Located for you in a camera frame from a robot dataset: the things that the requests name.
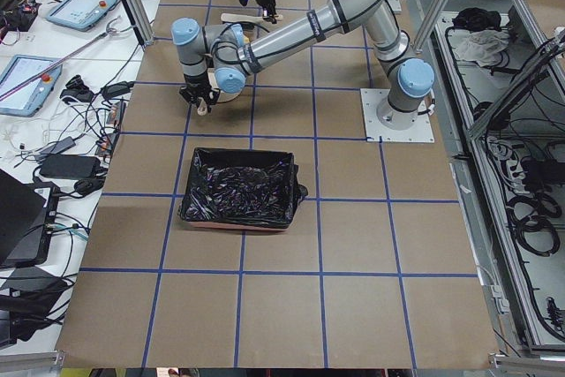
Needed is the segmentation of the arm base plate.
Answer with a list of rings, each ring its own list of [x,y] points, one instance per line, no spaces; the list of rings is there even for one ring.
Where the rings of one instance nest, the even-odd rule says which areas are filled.
[[[388,89],[360,90],[365,139],[384,143],[434,143],[425,103],[421,102],[417,111],[398,112],[388,104],[388,92]]]

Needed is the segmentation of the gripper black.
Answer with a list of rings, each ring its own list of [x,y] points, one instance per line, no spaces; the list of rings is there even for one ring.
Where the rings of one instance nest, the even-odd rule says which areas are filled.
[[[217,104],[220,96],[220,90],[212,88],[209,82],[187,82],[179,89],[181,97],[189,104],[198,107],[207,107],[207,113],[210,113],[212,107]]]
[[[263,9],[262,19],[264,21],[269,22],[269,11],[271,11],[271,21],[276,22],[278,20],[275,0],[258,0],[258,5]]]

